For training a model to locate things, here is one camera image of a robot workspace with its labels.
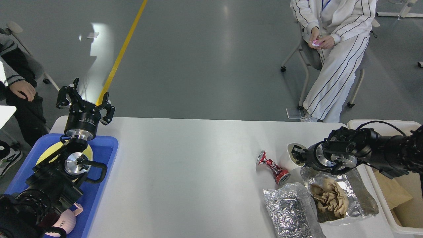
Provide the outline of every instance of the crumpled aluminum foil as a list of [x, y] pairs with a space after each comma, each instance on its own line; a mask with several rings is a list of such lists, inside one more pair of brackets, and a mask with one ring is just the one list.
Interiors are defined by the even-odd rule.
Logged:
[[278, 238], [326, 238], [301, 183], [288, 183], [278, 190], [263, 190], [266, 208]]
[[333, 220], [333, 217], [330, 218], [327, 213], [322, 213], [318, 210], [317, 220], [320, 223], [326, 222], [331, 225], [350, 224], [379, 213], [379, 207], [375, 199], [367, 191], [356, 168], [346, 174], [331, 175], [329, 173], [316, 171], [309, 167], [303, 167], [301, 168], [300, 174], [308, 191], [310, 191], [311, 184], [322, 186], [324, 178], [328, 177], [335, 180], [346, 192], [349, 205], [345, 217]]

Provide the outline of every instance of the lanyard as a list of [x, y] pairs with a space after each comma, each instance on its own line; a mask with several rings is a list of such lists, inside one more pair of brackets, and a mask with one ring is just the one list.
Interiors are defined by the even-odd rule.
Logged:
[[325, 5], [323, 5], [323, 1], [324, 0], [321, 0], [321, 10], [323, 11], [324, 9], [325, 9], [325, 7], [330, 3], [330, 0], [325, 4]]

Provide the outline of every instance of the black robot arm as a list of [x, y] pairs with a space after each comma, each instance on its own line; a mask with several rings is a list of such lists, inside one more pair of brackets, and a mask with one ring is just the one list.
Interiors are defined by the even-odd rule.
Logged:
[[[58, 108], [70, 105], [65, 135], [60, 138], [63, 145], [33, 168], [34, 173], [25, 181], [27, 189], [19, 194], [0, 194], [0, 237], [42, 238], [45, 232], [55, 232], [65, 238], [62, 228], [53, 227], [55, 221], [83, 195], [83, 182], [100, 183], [106, 177], [107, 165], [88, 160], [83, 151], [96, 137], [99, 121], [104, 125], [112, 121], [115, 108], [108, 101], [109, 93], [99, 106], [83, 100], [76, 90], [78, 80], [63, 86], [58, 95]], [[107, 111], [104, 117], [102, 109]], [[88, 178], [91, 167], [102, 170], [99, 178]]]
[[333, 175], [360, 164], [393, 178], [409, 172], [423, 174], [423, 126], [411, 136], [381, 136], [372, 128], [333, 130], [328, 138], [308, 149], [294, 147], [297, 163]]

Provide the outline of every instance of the white shoe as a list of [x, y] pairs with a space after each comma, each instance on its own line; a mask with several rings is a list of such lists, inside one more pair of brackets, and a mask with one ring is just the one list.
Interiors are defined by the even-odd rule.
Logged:
[[299, 119], [300, 122], [317, 122], [318, 119], [316, 117], [312, 117], [309, 114], [306, 114], [302, 118]]
[[0, 177], [3, 176], [16, 162], [22, 158], [22, 152], [20, 150], [14, 150], [10, 148], [9, 154], [0, 159]]

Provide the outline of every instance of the yellow floor line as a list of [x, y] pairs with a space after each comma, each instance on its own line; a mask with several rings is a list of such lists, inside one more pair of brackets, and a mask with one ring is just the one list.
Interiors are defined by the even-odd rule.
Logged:
[[110, 84], [112, 83], [113, 77], [115, 76], [116, 71], [118, 70], [119, 64], [121, 63], [122, 57], [125, 54], [126, 48], [128, 47], [129, 41], [131, 40], [132, 34], [134, 33], [135, 28], [137, 27], [138, 21], [140, 20], [141, 14], [143, 13], [144, 8], [146, 7], [148, 0], [144, 0], [140, 10], [138, 11], [137, 16], [135, 17], [134, 22], [132, 23], [131, 29], [129, 30], [128, 35], [126, 36], [125, 42], [122, 45], [122, 48], [119, 52], [118, 57], [116, 58], [115, 64], [113, 65], [112, 70], [110, 71], [109, 77], [107, 77], [106, 83], [102, 89], [102, 92], [99, 95], [97, 100], [97, 105], [100, 105], [103, 100], [103, 95], [109, 90]]

